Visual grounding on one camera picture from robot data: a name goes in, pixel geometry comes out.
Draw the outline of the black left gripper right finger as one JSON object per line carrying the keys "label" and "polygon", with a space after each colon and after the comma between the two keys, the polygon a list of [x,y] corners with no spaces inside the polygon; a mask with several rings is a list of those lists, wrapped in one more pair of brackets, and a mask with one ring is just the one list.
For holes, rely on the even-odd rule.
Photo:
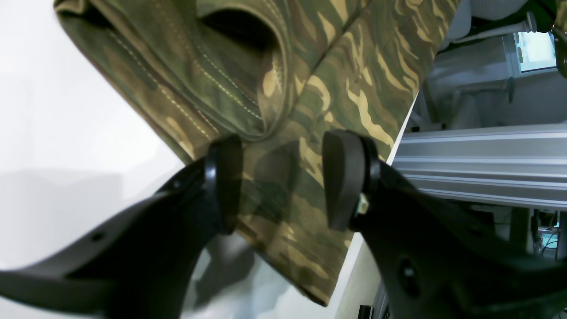
{"label": "black left gripper right finger", "polygon": [[358,232],[396,319],[552,319],[566,307],[566,261],[533,256],[451,202],[413,186],[368,137],[322,140],[328,226]]}

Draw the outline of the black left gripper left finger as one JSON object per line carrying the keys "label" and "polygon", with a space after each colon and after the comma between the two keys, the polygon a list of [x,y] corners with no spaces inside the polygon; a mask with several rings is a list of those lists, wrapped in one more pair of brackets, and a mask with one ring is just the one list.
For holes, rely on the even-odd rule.
{"label": "black left gripper left finger", "polygon": [[235,230],[242,171],[241,138],[215,140],[149,198],[40,262],[2,271],[2,297],[104,319],[178,319],[202,250]]}

